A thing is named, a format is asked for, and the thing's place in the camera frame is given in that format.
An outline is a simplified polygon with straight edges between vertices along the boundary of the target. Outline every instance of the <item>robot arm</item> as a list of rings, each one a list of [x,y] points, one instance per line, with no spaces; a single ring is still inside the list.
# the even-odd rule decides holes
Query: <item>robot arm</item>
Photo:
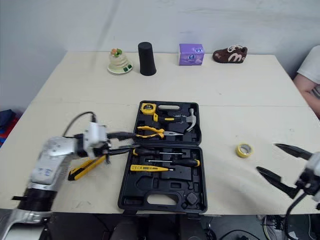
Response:
[[[296,187],[290,187],[281,182],[281,177],[274,172],[265,169],[263,167],[257,167],[256,169],[259,173],[273,186],[281,190],[282,192],[289,195],[290,198],[294,199],[300,190],[304,193],[297,197],[294,202],[289,206],[286,211],[284,218],[284,231],[288,239],[294,240],[292,236],[289,235],[289,216],[292,209],[307,195],[313,196],[312,199],[317,202],[316,209],[320,210],[320,152],[314,154],[303,150],[296,146],[286,145],[286,144],[275,144],[280,149],[284,150],[286,153],[296,157],[307,160],[307,164],[298,180],[295,182]]]
[[[10,228],[16,223],[44,226],[48,222],[52,204],[68,175],[72,160],[84,157],[93,160],[104,155],[123,154],[138,147],[127,145],[112,149],[110,139],[130,139],[135,134],[115,132],[108,135],[106,126],[98,125],[95,117],[92,119],[94,121],[89,123],[84,133],[74,137],[52,137],[43,145],[23,196],[12,198],[20,201],[18,207],[12,211],[6,224],[0,224],[0,240],[6,239]]]

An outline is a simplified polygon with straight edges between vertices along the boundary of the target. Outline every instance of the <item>purple box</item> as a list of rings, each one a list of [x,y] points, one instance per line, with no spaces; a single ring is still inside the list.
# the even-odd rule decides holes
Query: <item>purple box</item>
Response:
[[[201,65],[205,50],[202,44],[180,43],[179,65]]]

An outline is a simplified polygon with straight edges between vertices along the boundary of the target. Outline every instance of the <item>black tool case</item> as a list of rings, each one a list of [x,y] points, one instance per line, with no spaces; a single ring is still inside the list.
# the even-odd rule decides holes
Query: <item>black tool case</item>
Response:
[[[190,132],[186,129],[191,123],[160,123],[153,121],[152,115],[141,112],[143,103],[156,104],[156,113],[161,116],[190,115],[194,110],[196,124]],[[207,208],[207,193],[205,168],[201,143],[199,106],[194,102],[142,101],[134,126],[134,132],[139,135],[152,135],[155,132],[140,130],[137,127],[150,126],[165,131],[183,133],[183,135],[158,136],[151,138],[136,137],[136,144],[143,148],[159,150],[160,152],[183,153],[183,155],[159,154],[136,156],[129,153],[118,199],[118,206],[128,212],[136,211],[169,211],[190,214],[204,213]],[[170,161],[173,158],[194,158],[200,161],[198,167],[172,165],[170,162],[148,162],[147,160]],[[131,171],[131,165],[152,165],[174,169],[174,171]],[[176,201],[175,205],[151,204],[150,195],[166,195]]]

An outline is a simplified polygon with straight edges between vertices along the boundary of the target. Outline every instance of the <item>black screwdriver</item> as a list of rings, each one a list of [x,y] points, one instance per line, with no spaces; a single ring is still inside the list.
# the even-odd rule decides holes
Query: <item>black screwdriver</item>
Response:
[[[181,152],[162,152],[159,150],[150,150],[150,149],[143,148],[143,147],[135,148],[132,151],[132,153],[135,156],[157,156],[160,154],[171,154],[171,155],[182,155],[183,154]]]
[[[180,165],[184,167],[199,167],[200,161],[194,158],[181,158],[181,159],[173,159],[170,161],[164,160],[147,160],[148,162],[156,162],[156,163],[171,163],[172,165]]]

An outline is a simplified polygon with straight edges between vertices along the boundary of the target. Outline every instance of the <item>beige table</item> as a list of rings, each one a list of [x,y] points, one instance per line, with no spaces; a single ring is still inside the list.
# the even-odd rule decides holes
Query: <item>beige table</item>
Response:
[[[78,113],[94,111],[110,131],[132,131],[142,100],[197,102],[208,210],[206,214],[284,214],[292,200],[256,171],[268,168],[294,184],[306,163],[272,143],[319,151],[320,124],[272,55],[249,55],[243,64],[177,66],[175,54],[155,54],[157,74],[139,74],[137,53],[128,74],[107,72],[108,53],[68,52],[0,149],[0,208],[14,208],[42,144],[59,136]],[[82,132],[79,120],[70,134]],[[254,154],[241,159],[235,146],[246,142]],[[117,206],[127,155],[113,156],[78,181],[65,181],[53,210],[121,213]],[[75,160],[71,166],[77,166]],[[316,213],[307,197],[293,213]]]

